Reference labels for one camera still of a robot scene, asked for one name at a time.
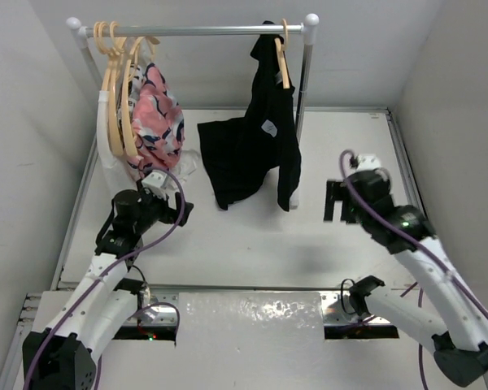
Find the beige plastic hanger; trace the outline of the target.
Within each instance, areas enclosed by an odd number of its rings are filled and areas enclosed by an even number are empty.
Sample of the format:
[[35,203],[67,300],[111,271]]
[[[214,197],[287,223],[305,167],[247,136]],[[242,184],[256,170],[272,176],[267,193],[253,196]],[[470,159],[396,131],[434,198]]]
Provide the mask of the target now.
[[281,76],[281,83],[283,89],[290,89],[290,77],[287,68],[287,62],[285,59],[285,48],[289,43],[289,33],[287,28],[287,21],[286,19],[281,20],[281,24],[283,26],[284,32],[284,41],[281,41],[279,37],[274,40],[275,48],[276,48],[276,56],[277,56],[277,63],[279,67],[279,72]]

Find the black t shirt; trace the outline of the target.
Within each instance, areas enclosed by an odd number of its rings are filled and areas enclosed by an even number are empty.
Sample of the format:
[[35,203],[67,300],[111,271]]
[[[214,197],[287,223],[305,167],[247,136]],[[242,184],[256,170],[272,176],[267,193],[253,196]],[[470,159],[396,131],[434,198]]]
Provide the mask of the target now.
[[251,101],[242,117],[197,125],[203,165],[218,207],[227,210],[258,192],[266,175],[279,169],[277,204],[290,210],[301,176],[294,123],[294,86],[287,89],[277,58],[279,35],[261,35],[251,50],[257,62]]

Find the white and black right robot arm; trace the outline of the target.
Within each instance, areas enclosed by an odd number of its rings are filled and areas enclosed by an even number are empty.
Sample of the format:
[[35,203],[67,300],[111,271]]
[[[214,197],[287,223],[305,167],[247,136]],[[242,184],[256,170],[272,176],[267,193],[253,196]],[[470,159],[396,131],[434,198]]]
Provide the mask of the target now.
[[448,259],[430,221],[415,206],[397,206],[381,169],[358,170],[344,181],[328,180],[325,220],[336,203],[341,220],[363,228],[414,278],[438,312],[407,304],[384,281],[369,275],[354,282],[342,311],[391,321],[433,356],[438,369],[466,388],[488,372],[488,310]]

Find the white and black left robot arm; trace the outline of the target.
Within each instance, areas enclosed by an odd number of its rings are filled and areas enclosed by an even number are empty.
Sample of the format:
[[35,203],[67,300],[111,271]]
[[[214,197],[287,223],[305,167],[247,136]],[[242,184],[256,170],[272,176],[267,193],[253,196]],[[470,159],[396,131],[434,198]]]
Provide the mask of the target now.
[[25,389],[93,389],[101,375],[105,348],[130,318],[144,310],[142,283],[127,274],[137,256],[149,249],[143,235],[156,223],[169,225],[158,245],[186,224],[193,204],[182,189],[176,207],[148,188],[123,190],[96,237],[84,277],[43,331],[31,331],[22,347]]

